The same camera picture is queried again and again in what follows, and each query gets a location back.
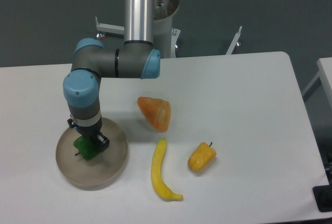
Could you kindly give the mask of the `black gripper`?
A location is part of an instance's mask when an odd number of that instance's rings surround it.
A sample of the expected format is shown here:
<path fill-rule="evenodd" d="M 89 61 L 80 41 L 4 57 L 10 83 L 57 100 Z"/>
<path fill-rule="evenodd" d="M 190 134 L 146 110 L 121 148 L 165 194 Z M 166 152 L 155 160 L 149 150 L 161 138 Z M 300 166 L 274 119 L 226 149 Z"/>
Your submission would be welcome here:
<path fill-rule="evenodd" d="M 76 130 L 82 136 L 90 136 L 93 144 L 98 152 L 103 152 L 109 147 L 109 139 L 101 132 L 102 120 L 99 120 L 94 125 L 83 127 L 75 123 L 74 117 L 70 116 L 67 119 L 70 129 Z"/>

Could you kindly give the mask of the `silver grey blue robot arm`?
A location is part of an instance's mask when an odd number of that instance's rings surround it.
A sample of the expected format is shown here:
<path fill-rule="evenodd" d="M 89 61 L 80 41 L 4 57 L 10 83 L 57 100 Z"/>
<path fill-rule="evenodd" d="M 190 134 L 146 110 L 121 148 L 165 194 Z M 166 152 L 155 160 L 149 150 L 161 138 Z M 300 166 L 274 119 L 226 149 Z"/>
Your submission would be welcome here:
<path fill-rule="evenodd" d="M 113 52 L 103 43 L 85 38 L 77 43 L 63 93 L 71 118 L 82 136 L 92 139 L 99 152 L 109 147 L 101 132 L 100 83 L 105 78 L 154 79 L 160 75 L 161 53 L 154 48 L 154 0 L 124 0 L 124 47 Z"/>

